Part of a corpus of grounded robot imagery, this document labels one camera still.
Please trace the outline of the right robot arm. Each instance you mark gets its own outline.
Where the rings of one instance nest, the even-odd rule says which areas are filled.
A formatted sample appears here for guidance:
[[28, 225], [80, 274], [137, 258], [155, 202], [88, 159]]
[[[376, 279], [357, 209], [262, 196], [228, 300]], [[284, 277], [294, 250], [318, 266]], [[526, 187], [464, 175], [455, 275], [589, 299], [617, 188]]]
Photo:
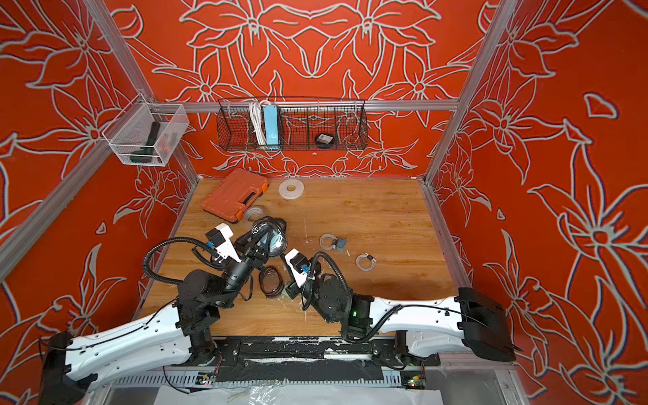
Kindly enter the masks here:
[[477, 357], [511, 363], [516, 359], [503, 306], [472, 288], [436, 300], [390, 300], [355, 293], [341, 269], [325, 252], [312, 258], [293, 249], [281, 256], [302, 309], [315, 310], [340, 325], [348, 343], [364, 344], [380, 334], [404, 338], [405, 353], [416, 359], [468, 349]]

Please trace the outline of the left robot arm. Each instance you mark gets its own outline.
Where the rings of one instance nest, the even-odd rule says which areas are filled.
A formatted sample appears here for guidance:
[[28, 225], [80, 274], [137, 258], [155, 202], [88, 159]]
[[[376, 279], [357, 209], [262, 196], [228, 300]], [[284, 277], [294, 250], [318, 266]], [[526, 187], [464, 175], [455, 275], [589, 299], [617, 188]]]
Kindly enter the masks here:
[[103, 383], [171, 365], [209, 363], [217, 349], [210, 328], [233, 307], [252, 272], [270, 257], [266, 237], [239, 239], [238, 258], [226, 258], [220, 275], [194, 270], [175, 281], [177, 298], [154, 314], [113, 329], [74, 337], [60, 332], [47, 341], [40, 377], [40, 404], [74, 404]]

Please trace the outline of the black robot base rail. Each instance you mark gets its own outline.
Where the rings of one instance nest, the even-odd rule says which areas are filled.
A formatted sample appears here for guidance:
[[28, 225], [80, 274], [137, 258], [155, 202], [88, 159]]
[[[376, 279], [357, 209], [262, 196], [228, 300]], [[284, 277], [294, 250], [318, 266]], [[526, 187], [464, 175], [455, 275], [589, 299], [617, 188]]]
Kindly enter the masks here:
[[191, 389], [265, 382], [400, 387], [440, 365], [440, 356], [406, 354], [393, 337], [350, 344], [339, 337], [218, 337], [207, 366], [168, 367], [165, 375]]

